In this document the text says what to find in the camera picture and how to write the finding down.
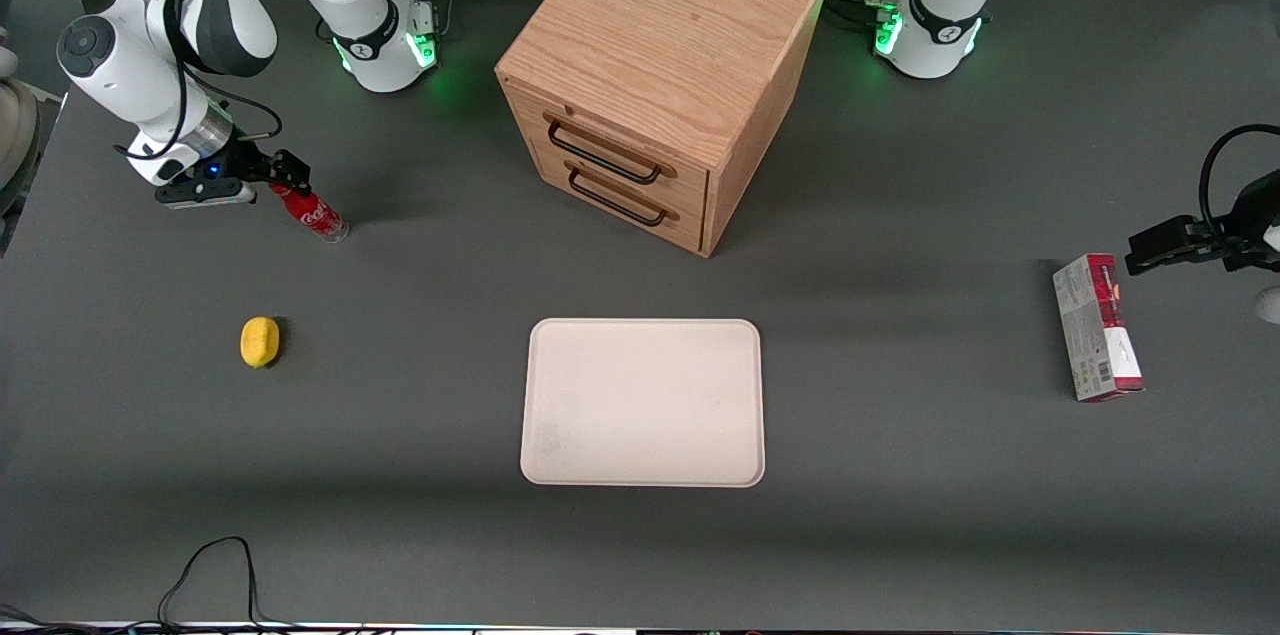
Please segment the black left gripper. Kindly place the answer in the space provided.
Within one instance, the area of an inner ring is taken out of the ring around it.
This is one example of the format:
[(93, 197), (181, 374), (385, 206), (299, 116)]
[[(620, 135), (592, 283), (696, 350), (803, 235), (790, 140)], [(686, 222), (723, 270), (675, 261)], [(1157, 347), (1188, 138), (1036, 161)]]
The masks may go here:
[(1175, 262), (1221, 261), (1226, 271), (1261, 269), (1279, 271), (1279, 172), (1274, 170), (1240, 189), (1231, 210), (1215, 216), (1210, 207), (1210, 174), (1199, 175), (1202, 216), (1178, 215), (1139, 230), (1129, 238), (1125, 268), (1130, 277)]

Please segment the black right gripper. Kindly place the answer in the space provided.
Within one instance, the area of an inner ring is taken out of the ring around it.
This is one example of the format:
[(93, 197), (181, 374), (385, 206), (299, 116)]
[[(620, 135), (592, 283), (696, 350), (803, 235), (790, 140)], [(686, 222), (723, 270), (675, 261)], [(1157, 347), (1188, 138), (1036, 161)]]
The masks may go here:
[(289, 193), (310, 187), (310, 173), (311, 166), (288, 149), (276, 149), (269, 157), (255, 140), (228, 140), (204, 160), (204, 183), (214, 189), (264, 183), (273, 193)]

